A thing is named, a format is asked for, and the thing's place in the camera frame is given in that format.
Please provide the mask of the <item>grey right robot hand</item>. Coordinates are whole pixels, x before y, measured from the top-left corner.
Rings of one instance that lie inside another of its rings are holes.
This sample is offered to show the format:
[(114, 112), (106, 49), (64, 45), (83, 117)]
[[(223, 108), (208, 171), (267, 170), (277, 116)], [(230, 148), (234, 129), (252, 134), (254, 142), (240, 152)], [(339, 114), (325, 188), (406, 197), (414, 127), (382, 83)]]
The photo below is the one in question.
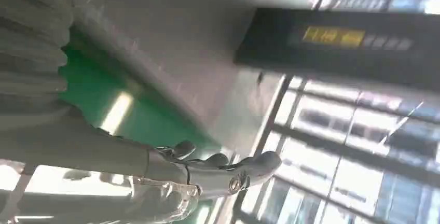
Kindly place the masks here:
[(151, 146), (112, 136), (70, 110), (1, 115), (1, 223), (170, 223), (201, 200), (266, 182), (273, 151), (236, 164), (217, 153), (185, 160), (190, 147)]

